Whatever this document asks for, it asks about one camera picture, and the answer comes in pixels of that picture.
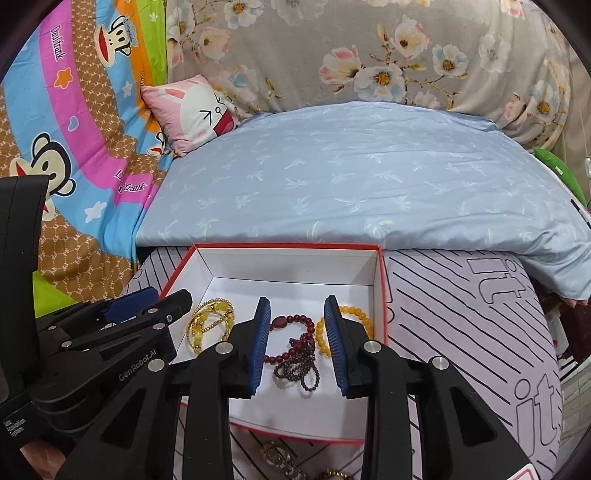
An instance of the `floral blanket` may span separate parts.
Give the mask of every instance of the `floral blanket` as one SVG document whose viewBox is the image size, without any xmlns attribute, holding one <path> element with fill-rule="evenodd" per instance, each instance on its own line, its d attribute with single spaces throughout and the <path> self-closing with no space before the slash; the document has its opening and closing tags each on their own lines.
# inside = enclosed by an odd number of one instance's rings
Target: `floral blanket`
<svg viewBox="0 0 591 480">
<path fill-rule="evenodd" d="M 74 300 L 117 296 L 137 263 L 172 160 L 138 88 L 165 81 L 164 45 L 161 2 L 63 0 L 0 87 L 0 176 L 50 176 L 39 270 Z"/>
<path fill-rule="evenodd" d="M 201 73 L 240 116 L 351 100 L 489 118 L 551 148 L 568 45 L 531 0 L 168 0 L 169 80 Z"/>
</svg>

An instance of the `dark red bead necklace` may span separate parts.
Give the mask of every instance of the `dark red bead necklace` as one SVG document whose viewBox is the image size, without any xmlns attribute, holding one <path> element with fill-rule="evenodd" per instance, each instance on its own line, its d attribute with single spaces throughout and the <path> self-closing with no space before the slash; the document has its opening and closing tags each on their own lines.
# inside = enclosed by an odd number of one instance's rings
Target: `dark red bead necklace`
<svg viewBox="0 0 591 480">
<path fill-rule="evenodd" d="M 316 343 L 314 338 L 314 322 L 306 315 L 280 316 L 273 319 L 269 325 L 269 331 L 285 328 L 290 323 L 303 323 L 306 326 L 306 332 L 300 335 L 299 339 L 290 338 L 291 348 L 281 355 L 265 355 L 265 363 L 274 365 L 273 374 L 277 378 L 286 379 L 290 382 L 300 382 L 302 388 L 308 392 L 313 392 L 320 384 L 320 372 L 316 367 Z M 313 371 L 316 377 L 314 385 L 306 385 L 306 375 Z"/>
<path fill-rule="evenodd" d="M 300 335 L 299 340 L 291 339 L 294 340 L 294 342 L 290 340 L 291 348 L 287 352 L 283 352 L 281 355 L 277 356 L 265 355 L 266 364 L 275 365 L 280 364 L 284 360 L 289 360 L 297 352 L 301 352 L 304 349 L 306 343 L 314 338 L 314 331 L 316 330 L 314 327 L 314 321 L 306 315 L 289 315 L 287 317 L 275 317 L 269 325 L 269 331 L 272 332 L 275 329 L 281 330 L 287 327 L 287 325 L 289 325 L 290 323 L 303 323 L 304 325 L 306 325 L 307 331 Z"/>
</svg>

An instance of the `red bead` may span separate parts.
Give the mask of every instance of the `red bead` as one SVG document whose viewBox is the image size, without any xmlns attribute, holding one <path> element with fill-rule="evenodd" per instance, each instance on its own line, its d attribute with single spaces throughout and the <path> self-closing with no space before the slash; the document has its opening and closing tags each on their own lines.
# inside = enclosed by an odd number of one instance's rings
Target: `red bead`
<svg viewBox="0 0 591 480">
<path fill-rule="evenodd" d="M 273 325 L 273 327 L 275 327 L 276 329 L 282 329 L 287 327 L 287 318 L 285 318 L 283 315 L 275 317 L 273 319 L 273 321 L 271 322 L 271 324 Z"/>
</svg>

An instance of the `red beaded bracelet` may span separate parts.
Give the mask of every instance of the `red beaded bracelet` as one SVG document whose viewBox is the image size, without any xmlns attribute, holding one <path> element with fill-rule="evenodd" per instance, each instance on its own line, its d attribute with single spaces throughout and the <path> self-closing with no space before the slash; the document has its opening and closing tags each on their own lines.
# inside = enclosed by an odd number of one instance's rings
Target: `red beaded bracelet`
<svg viewBox="0 0 591 480">
<path fill-rule="evenodd" d="M 281 355 L 277 356 L 265 355 L 266 364 L 280 364 L 283 360 L 287 360 L 295 355 L 296 352 L 301 351 L 304 348 L 305 343 L 314 338 L 314 331 L 316 330 L 314 327 L 314 321 L 306 315 L 289 315 L 287 317 L 282 315 L 280 317 L 275 317 L 269 325 L 269 331 L 281 330 L 287 327 L 289 323 L 304 323 L 306 324 L 307 331 L 300 335 L 299 340 L 293 342 L 292 347 L 287 352 L 283 352 Z"/>
</svg>

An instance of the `green plush toy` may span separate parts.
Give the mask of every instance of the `green plush toy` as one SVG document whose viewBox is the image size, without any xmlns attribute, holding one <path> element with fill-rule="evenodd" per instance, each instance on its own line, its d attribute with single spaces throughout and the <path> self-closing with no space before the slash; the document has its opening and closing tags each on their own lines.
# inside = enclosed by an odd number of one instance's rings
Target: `green plush toy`
<svg viewBox="0 0 591 480">
<path fill-rule="evenodd" d="M 587 203 L 587 199 L 585 198 L 581 185 L 579 185 L 577 178 L 574 176 L 570 168 L 567 167 L 566 163 L 560 160 L 551 151 L 544 150 L 543 148 L 535 148 L 534 155 L 550 170 L 556 173 L 558 178 L 562 180 L 562 182 L 569 188 L 573 195 L 577 197 L 578 201 L 580 201 L 583 205 Z"/>
</svg>

